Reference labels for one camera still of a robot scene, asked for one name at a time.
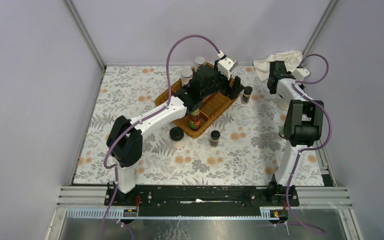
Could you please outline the silver lid white grain jar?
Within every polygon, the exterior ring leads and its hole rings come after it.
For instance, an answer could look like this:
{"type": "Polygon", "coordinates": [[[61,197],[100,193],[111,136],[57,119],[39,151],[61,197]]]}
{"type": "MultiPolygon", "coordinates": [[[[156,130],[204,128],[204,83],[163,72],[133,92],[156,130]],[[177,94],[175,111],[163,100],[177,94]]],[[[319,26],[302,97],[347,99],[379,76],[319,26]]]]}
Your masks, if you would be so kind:
{"type": "Polygon", "coordinates": [[[197,56],[194,59],[194,72],[196,73],[198,68],[207,64],[206,59],[203,56],[197,56]]]}

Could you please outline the silver lid jar blue label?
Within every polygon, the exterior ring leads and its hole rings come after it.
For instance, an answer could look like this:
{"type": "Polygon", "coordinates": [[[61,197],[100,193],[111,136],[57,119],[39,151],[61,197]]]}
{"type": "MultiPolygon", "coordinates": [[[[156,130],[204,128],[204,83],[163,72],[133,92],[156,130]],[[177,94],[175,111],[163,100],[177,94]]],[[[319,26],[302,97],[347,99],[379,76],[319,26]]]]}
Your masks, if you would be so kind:
{"type": "Polygon", "coordinates": [[[189,84],[190,80],[193,78],[193,70],[190,67],[183,68],[180,72],[181,86],[186,86],[189,84]]]}

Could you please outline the red sauce bottle yellow cap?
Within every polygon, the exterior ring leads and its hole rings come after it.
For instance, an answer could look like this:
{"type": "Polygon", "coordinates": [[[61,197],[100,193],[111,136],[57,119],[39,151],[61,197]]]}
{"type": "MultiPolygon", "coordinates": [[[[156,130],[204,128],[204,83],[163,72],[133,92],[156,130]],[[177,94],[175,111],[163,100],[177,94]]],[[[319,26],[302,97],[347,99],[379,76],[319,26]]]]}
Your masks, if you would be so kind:
{"type": "Polygon", "coordinates": [[[189,114],[189,126],[193,130],[197,130],[201,126],[201,111],[199,108],[189,114]]]}

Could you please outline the white jar wide black lid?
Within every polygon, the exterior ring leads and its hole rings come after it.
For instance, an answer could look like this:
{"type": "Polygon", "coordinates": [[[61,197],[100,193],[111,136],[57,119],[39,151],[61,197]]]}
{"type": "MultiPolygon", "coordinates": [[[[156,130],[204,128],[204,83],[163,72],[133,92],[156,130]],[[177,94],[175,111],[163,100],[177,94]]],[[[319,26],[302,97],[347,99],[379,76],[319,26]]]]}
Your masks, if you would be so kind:
{"type": "Polygon", "coordinates": [[[169,131],[169,137],[172,141],[172,146],[176,150],[182,149],[185,143],[185,134],[182,128],[176,126],[169,131]]]}

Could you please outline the white bottle black cap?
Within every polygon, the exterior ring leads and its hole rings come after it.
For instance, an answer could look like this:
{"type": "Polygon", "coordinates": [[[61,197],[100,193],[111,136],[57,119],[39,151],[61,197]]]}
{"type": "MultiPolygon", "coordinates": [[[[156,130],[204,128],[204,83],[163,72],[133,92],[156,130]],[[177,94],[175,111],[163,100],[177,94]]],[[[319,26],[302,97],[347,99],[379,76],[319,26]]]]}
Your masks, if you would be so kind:
{"type": "Polygon", "coordinates": [[[285,100],[283,98],[280,99],[280,102],[278,104],[278,107],[282,110],[282,111],[288,111],[289,110],[289,104],[290,104],[290,101],[289,100],[285,100]]]}

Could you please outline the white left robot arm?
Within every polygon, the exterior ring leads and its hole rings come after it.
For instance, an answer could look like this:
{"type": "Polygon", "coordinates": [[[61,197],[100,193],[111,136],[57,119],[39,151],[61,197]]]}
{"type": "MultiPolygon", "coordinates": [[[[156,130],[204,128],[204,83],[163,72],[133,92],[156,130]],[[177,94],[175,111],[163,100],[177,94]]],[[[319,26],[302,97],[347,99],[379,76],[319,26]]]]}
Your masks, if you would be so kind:
{"type": "Polygon", "coordinates": [[[108,152],[104,159],[104,167],[107,169],[110,169],[107,165],[108,158],[114,157],[116,160],[113,165],[116,169],[116,199],[124,206],[134,202],[134,165],[142,157],[143,142],[150,134],[172,121],[192,114],[195,110],[203,109],[205,99],[210,96],[222,95],[235,100],[244,88],[239,76],[230,79],[217,68],[202,65],[193,73],[192,79],[176,92],[169,88],[168,100],[154,109],[130,119],[119,116],[107,139],[108,152]]]}

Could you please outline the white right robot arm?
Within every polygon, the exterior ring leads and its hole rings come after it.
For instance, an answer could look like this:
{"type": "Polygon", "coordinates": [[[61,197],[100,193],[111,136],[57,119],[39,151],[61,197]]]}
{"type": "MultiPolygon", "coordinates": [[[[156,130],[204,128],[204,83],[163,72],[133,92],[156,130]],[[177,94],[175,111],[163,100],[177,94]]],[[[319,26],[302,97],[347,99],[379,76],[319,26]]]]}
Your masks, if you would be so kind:
{"type": "Polygon", "coordinates": [[[300,151],[312,147],[322,134],[324,103],[305,94],[301,87],[305,73],[304,68],[288,71],[284,61],[275,60],[269,64],[269,92],[279,95],[288,104],[282,128],[285,150],[266,193],[267,201],[273,206],[279,206],[293,197],[295,186],[292,180],[300,162],[300,151]]]}

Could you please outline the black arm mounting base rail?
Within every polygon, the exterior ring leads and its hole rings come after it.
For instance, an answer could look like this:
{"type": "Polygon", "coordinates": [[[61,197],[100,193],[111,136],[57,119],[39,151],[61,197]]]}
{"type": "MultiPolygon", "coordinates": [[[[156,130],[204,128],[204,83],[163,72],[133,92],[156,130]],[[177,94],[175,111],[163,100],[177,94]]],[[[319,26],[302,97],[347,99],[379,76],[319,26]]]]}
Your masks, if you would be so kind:
{"type": "Polygon", "coordinates": [[[295,186],[136,185],[122,193],[107,184],[104,205],[132,206],[139,217],[256,217],[262,207],[300,205],[295,186]]]}

